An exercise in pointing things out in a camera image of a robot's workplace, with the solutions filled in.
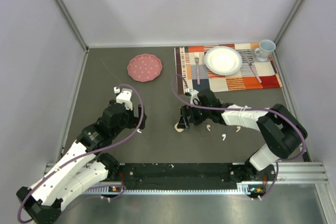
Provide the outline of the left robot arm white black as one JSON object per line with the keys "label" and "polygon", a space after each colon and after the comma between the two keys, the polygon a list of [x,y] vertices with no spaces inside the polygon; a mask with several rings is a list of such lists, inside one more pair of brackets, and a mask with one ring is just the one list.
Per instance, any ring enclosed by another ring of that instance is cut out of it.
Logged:
{"label": "left robot arm white black", "polygon": [[144,105],[134,115],[129,99],[110,100],[102,116],[85,127],[66,154],[38,182],[21,187],[16,196],[22,211],[35,223],[54,223],[64,210],[83,192],[105,179],[114,180],[119,174],[118,162],[106,150],[115,147],[113,140],[125,129],[144,129]]}

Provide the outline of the white earbud charging case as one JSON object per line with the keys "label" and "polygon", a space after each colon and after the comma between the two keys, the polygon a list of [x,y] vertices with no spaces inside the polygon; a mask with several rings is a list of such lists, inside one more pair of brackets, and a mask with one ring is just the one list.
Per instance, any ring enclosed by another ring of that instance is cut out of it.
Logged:
{"label": "white earbud charging case", "polygon": [[176,123],[175,125],[174,125],[174,128],[175,128],[175,130],[177,131],[177,132],[179,132],[179,133],[181,133],[181,132],[183,132],[185,129],[183,129],[183,128],[179,128],[178,127],[178,123]]}

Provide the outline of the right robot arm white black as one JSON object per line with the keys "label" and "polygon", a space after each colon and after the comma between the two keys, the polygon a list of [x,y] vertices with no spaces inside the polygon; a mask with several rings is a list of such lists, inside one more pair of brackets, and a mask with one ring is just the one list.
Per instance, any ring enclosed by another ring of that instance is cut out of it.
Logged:
{"label": "right robot arm white black", "polygon": [[262,176],[272,163],[287,159],[308,136],[306,129],[282,104],[252,109],[223,103],[211,90],[190,90],[186,95],[190,103],[180,108],[180,120],[174,126],[178,132],[210,119],[220,125],[240,126],[261,133],[265,144],[245,163],[245,174],[252,180]]}

